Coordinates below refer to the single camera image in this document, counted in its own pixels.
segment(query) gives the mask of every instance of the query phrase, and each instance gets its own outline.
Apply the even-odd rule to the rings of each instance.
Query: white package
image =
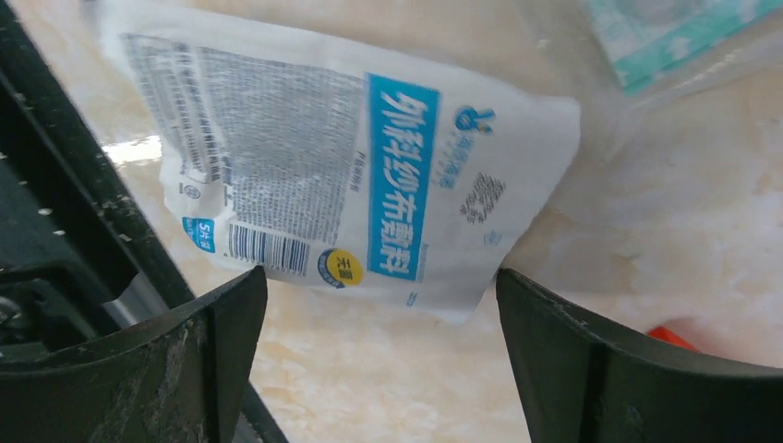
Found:
[[[99,23],[223,267],[464,321],[578,146],[574,100],[459,67],[144,1]]]

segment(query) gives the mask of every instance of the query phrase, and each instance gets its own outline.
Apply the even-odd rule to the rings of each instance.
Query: beige surface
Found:
[[[11,3],[99,139],[137,141],[107,149],[194,291],[227,279],[163,207],[154,139],[138,142],[151,121],[76,1]],[[512,0],[189,3],[563,91]],[[609,163],[583,147],[507,263],[635,328],[673,321],[704,350],[783,366],[781,82],[768,71],[681,100]],[[273,283],[252,377],[294,442],[526,441],[492,294],[453,327]]]

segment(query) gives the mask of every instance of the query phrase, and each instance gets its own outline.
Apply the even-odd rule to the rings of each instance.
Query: blue rectangle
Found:
[[[210,219],[182,218],[182,227],[202,251],[215,252],[215,222]]]
[[[440,92],[369,74],[367,269],[416,281]]]

